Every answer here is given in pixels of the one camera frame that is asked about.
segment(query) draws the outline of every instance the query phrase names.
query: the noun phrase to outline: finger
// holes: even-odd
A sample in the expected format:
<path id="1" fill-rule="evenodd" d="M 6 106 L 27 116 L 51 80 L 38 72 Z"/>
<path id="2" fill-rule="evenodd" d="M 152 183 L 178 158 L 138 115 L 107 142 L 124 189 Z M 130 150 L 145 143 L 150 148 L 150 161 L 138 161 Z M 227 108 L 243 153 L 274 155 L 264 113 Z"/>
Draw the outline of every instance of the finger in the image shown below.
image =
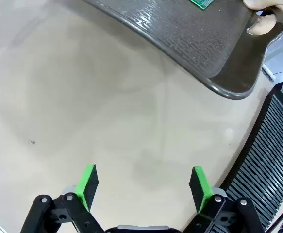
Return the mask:
<path id="1" fill-rule="evenodd" d="M 283 5 L 283 0 L 243 0 L 243 3 L 252 10 L 262 10 L 269 6 Z"/>
<path id="2" fill-rule="evenodd" d="M 275 15 L 262 16 L 248 29 L 248 33 L 252 35 L 264 35 L 271 31 L 275 24 Z"/>

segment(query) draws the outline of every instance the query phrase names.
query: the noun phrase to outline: black ridged mat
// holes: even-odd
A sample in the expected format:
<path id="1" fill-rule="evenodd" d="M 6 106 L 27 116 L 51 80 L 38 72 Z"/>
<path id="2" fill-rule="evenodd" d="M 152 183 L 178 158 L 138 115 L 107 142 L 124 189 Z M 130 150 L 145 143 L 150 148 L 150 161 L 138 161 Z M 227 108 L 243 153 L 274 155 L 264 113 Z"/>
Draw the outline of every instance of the black ridged mat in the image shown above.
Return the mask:
<path id="1" fill-rule="evenodd" d="M 257 121 L 221 188 L 228 198 L 255 203 L 266 229 L 283 202 L 283 83 L 267 96 Z M 213 233 L 225 233 L 219 226 Z"/>

